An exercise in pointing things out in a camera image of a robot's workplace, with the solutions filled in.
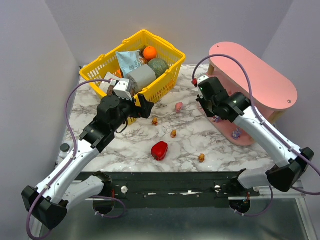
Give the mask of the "pink pig toy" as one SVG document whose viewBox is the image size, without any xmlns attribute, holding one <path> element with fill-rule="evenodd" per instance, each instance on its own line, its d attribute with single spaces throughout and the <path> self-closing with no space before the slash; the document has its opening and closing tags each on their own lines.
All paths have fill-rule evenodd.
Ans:
<svg viewBox="0 0 320 240">
<path fill-rule="evenodd" d="M 176 113 L 180 113 L 182 108 L 183 108 L 184 104 L 182 102 L 178 102 L 176 105 L 175 105 L 175 112 Z"/>
</svg>

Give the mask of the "purple bunny toy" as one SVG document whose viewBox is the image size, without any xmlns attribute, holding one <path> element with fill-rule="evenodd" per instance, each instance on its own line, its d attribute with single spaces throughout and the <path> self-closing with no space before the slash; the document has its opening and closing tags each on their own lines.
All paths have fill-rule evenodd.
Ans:
<svg viewBox="0 0 320 240">
<path fill-rule="evenodd" d="M 234 140 L 238 140 L 242 135 L 242 130 L 240 128 L 236 128 L 232 134 L 231 134 L 231 137 L 234 139 Z"/>
</svg>

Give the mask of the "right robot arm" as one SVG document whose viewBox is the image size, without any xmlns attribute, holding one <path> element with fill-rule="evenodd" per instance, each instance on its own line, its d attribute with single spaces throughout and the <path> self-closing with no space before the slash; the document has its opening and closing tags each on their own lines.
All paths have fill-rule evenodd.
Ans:
<svg viewBox="0 0 320 240">
<path fill-rule="evenodd" d="M 197 102 L 207 117 L 220 117 L 235 124 L 252 137 L 271 157 L 273 164 L 268 167 L 241 170 L 231 181 L 231 187 L 251 189 L 272 186 L 281 192 L 288 192 L 306 171 L 307 162 L 314 152 L 300 148 L 286 139 L 251 105 L 243 93 L 228 95 L 217 77 L 201 76 L 192 81 L 197 87 Z"/>
</svg>

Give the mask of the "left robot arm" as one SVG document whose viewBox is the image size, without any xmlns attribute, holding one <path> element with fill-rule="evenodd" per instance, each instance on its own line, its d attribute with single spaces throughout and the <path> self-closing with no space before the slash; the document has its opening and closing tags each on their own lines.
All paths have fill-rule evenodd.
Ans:
<svg viewBox="0 0 320 240">
<path fill-rule="evenodd" d="M 135 101 L 121 99 L 116 95 L 102 98 L 97 115 L 87 125 L 67 158 L 36 187 L 26 186 L 21 193 L 29 217 L 35 217 L 49 230 L 56 228 L 66 217 L 72 204 L 98 195 L 107 183 L 101 173 L 82 182 L 77 192 L 67 190 L 80 172 L 95 159 L 115 138 L 118 128 L 131 118 L 147 119 L 151 115 L 153 102 L 138 95 Z"/>
</svg>

